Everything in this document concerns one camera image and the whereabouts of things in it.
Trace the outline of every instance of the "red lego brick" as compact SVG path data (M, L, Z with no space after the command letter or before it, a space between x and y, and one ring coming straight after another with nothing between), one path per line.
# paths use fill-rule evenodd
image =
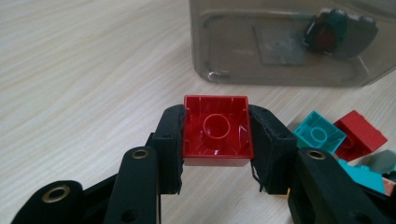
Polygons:
M246 96L190 95L184 106L185 165L244 166L253 159Z
M337 120L334 125L346 133L346 140L335 151L339 158L346 161L353 161L370 154L388 141L379 130L355 110Z

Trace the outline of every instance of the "toy brick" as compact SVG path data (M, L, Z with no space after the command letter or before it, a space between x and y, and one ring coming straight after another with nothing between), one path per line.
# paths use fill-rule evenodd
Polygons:
M346 140L335 152L339 158L346 161L353 161L370 154L388 141L355 110L337 120L334 125L346 133Z
M311 114L294 130L298 138L297 147L314 147L330 154L340 146L346 135L318 112Z
M382 175L371 171L370 167L365 165L349 166L344 160L338 160L338 163L356 183L382 194L386 193Z
M185 165L244 166L253 159L246 96L186 96Z

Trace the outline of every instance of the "clear plastic container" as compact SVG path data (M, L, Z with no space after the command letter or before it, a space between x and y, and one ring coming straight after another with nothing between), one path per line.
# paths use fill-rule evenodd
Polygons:
M195 71L213 82L363 86L395 69L396 0L190 0Z

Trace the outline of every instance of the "wooden table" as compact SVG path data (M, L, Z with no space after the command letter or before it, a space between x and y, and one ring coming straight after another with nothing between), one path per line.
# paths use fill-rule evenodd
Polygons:
M355 89L208 83L193 70L187 0L0 2L0 222L56 180L84 189L143 146L186 94L246 95L288 127L356 109L396 145L395 73ZM292 223L250 167L185 167L163 223Z

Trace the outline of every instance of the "teal lego brick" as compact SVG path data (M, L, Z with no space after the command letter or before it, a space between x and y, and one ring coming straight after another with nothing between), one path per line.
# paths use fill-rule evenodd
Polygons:
M298 139L298 148L314 147L330 154L334 154L347 137L316 111L312 111L293 133Z
M360 185L366 188L373 189L379 193L386 194L384 180L382 175L370 170L370 167L365 165L349 166L347 161L338 160L338 163L343 167L347 174Z

